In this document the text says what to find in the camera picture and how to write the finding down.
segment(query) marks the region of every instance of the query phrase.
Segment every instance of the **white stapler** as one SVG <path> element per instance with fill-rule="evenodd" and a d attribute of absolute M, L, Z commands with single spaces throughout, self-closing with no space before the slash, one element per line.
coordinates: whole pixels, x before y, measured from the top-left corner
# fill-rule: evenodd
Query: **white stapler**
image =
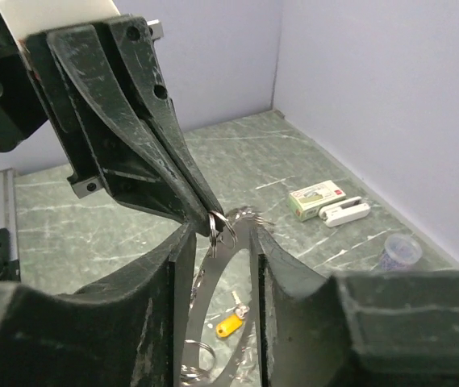
<path fill-rule="evenodd" d="M 360 196 L 343 200 L 320 209 L 319 217 L 326 226 L 335 227 L 340 224 L 366 217 L 371 212 L 371 207 L 361 201 Z"/>

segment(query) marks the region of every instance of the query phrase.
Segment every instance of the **green marble table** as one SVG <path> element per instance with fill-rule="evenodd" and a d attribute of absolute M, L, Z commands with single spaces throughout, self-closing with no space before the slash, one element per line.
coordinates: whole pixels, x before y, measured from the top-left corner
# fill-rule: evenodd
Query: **green marble table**
<path fill-rule="evenodd" d="M 277 241 L 323 275 L 373 269 L 389 234 L 414 235 L 278 112 L 191 131 L 186 142 L 225 210 L 257 206 L 276 223 Z M 70 174 L 65 165 L 15 181 L 23 282 L 47 293 L 72 293 L 150 251 L 177 228 L 173 221 L 118 206 L 103 191 L 77 199 L 66 181 Z M 349 197 L 364 197 L 371 214 L 337 228 L 327 228 L 317 218 L 299 223 L 286 206 L 287 194 L 329 179 Z M 452 268 L 420 242 L 424 256 L 417 269 Z M 201 238 L 197 265 L 206 250 L 207 240 Z M 203 339 L 215 348 L 221 366 L 237 334 L 218 341 L 214 325 L 234 306 L 232 290 L 243 301 L 248 299 L 250 278 L 244 253 L 224 273 L 204 329 Z"/>

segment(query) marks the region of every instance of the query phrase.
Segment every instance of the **yellow tag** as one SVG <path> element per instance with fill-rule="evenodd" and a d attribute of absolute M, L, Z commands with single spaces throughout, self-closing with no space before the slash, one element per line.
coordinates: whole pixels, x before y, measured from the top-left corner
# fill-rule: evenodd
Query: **yellow tag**
<path fill-rule="evenodd" d="M 221 339 L 225 339 L 229 335 L 232 335 L 243 324 L 242 320 L 240 320 L 236 314 L 232 314 L 216 326 L 216 335 Z"/>

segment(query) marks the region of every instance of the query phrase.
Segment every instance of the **box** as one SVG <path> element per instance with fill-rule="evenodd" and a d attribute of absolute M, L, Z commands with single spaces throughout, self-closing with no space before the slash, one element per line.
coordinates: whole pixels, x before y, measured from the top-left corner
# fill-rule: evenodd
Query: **box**
<path fill-rule="evenodd" d="M 288 195 L 288 206 L 295 216 L 304 222 L 319 214 L 319 210 L 345 198 L 345 193 L 333 181 L 328 180 L 322 183 L 290 192 Z"/>

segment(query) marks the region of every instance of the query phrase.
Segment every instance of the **screw hole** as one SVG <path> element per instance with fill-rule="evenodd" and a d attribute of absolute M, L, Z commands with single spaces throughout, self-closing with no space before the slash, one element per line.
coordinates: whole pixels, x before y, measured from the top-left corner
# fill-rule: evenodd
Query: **screw hole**
<path fill-rule="evenodd" d="M 154 86 L 154 95 L 159 99 L 166 99 L 168 97 L 168 92 L 163 85 L 155 85 Z"/>
<path fill-rule="evenodd" d="M 128 29 L 127 29 L 127 38 L 131 41 L 131 42 L 137 42 L 138 40 L 140 40 L 141 38 L 141 34 L 140 34 L 140 30 L 138 30 L 136 27 L 134 26 L 130 26 Z"/>

